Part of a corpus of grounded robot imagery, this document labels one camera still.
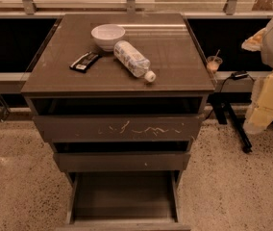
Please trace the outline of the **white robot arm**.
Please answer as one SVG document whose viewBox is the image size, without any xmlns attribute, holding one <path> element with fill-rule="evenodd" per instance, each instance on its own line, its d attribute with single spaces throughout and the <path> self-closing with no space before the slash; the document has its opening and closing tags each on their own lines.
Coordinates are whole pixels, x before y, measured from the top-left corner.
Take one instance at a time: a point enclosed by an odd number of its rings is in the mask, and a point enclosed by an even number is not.
<svg viewBox="0 0 273 231">
<path fill-rule="evenodd" d="M 265 28 L 246 39 L 241 48 L 260 51 L 261 61 L 272 68 L 270 74 L 255 81 L 251 105 L 245 115 L 243 129 L 248 134 L 257 134 L 273 122 L 273 17 Z"/>
</svg>

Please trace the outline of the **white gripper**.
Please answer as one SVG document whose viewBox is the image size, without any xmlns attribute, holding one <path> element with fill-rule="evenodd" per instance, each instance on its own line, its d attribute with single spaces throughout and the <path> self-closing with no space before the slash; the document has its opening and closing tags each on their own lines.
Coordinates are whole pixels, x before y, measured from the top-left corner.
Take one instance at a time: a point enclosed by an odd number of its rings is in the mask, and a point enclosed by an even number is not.
<svg viewBox="0 0 273 231">
<path fill-rule="evenodd" d="M 266 32 L 260 29 L 246 39 L 241 48 L 248 51 L 260 51 L 262 38 Z M 251 104 L 245 114 L 243 129 L 248 134 L 258 134 L 264 131 L 273 121 L 273 72 L 265 78 L 257 79 L 251 95 Z"/>
</svg>

